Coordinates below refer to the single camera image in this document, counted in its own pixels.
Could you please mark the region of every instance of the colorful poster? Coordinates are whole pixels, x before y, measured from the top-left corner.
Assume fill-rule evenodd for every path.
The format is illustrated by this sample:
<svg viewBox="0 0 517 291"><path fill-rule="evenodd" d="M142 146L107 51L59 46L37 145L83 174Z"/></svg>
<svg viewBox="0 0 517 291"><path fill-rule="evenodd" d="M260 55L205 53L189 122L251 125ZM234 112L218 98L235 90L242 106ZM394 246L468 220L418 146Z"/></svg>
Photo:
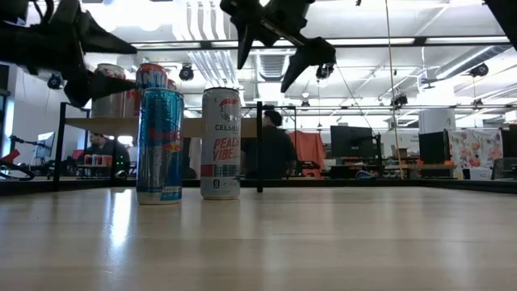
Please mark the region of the colorful poster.
<svg viewBox="0 0 517 291"><path fill-rule="evenodd" d="M461 130L449 132L451 160L456 171L470 168L491 169L494 160L502 158L502 138L499 130Z"/></svg>

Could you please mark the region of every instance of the wooden shelf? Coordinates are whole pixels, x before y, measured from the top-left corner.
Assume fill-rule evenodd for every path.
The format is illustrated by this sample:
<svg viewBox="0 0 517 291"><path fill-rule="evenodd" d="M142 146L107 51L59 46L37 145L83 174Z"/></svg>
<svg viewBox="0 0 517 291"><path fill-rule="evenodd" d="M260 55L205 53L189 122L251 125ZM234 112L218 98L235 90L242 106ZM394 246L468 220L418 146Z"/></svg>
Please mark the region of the wooden shelf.
<svg viewBox="0 0 517 291"><path fill-rule="evenodd" d="M138 135L137 118L67 118L65 124L109 136ZM257 137L256 124L255 118L242 118L241 137ZM201 118L184 118L182 127L183 137L202 137L204 134L204 122Z"/></svg>

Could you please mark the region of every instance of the person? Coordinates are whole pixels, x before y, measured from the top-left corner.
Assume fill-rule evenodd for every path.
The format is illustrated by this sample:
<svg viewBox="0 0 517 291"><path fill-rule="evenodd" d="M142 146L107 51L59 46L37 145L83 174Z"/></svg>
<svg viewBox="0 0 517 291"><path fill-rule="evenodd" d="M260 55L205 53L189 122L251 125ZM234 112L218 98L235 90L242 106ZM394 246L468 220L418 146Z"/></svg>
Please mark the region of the person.
<svg viewBox="0 0 517 291"><path fill-rule="evenodd" d="M91 146L78 158L78 164L84 163L85 154L108 155L111 157L113 155L113 146L116 146L117 159L116 163L113 162L116 165L116 170L129 172L129 152L122 143L113 141L100 133L91 133L90 143Z"/></svg>
<svg viewBox="0 0 517 291"><path fill-rule="evenodd" d="M296 170L297 156L291 138L279 129L282 116L274 110L266 110L263 126L263 179L282 179ZM241 168L247 179L257 179L256 139L242 143Z"/></svg>

